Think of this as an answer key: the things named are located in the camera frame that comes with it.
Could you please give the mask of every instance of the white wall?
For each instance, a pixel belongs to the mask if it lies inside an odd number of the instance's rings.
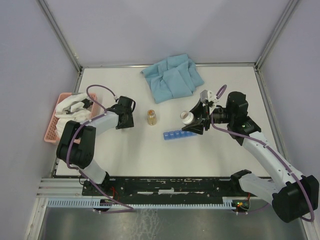
[[[320,181],[319,12],[301,1],[262,72],[292,163]]]
[[[35,0],[0,3],[0,239],[23,239],[55,147],[43,138],[76,71]]]
[[[47,0],[84,66],[256,62],[289,0]]]

